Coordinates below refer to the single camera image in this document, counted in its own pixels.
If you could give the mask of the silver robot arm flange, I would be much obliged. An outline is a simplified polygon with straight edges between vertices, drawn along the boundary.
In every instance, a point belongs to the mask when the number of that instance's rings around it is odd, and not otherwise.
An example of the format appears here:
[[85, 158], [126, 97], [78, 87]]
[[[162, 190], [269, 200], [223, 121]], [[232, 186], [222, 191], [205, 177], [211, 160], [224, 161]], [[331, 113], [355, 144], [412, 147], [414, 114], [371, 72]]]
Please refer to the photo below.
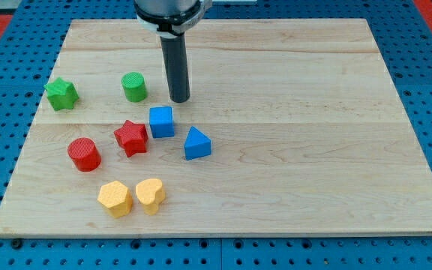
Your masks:
[[135, 0], [138, 22], [162, 38], [173, 39], [193, 28], [212, 7], [212, 0]]

